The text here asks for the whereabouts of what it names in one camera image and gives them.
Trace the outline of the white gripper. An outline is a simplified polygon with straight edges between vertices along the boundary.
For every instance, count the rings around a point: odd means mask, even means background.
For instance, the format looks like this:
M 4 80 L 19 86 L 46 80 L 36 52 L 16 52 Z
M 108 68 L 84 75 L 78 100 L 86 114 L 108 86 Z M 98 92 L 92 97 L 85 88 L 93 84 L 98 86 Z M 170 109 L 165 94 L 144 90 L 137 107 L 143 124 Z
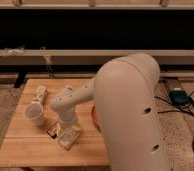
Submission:
M 56 135 L 57 137 L 60 137 L 64 128 L 68 128 L 78 123 L 78 117 L 76 115 L 72 115 L 69 118 L 63 118 L 61 115 L 59 115 L 58 122 L 59 123 L 56 125 Z

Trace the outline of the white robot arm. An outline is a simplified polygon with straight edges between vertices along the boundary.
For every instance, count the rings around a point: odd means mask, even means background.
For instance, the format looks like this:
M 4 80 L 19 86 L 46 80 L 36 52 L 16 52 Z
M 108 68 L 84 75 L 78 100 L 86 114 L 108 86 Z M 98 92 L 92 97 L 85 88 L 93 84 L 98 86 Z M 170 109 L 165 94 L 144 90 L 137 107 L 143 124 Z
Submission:
M 159 76 L 148 54 L 116 58 L 78 89 L 59 92 L 50 107 L 67 123 L 76 105 L 94 102 L 112 171 L 170 171 L 154 100 Z

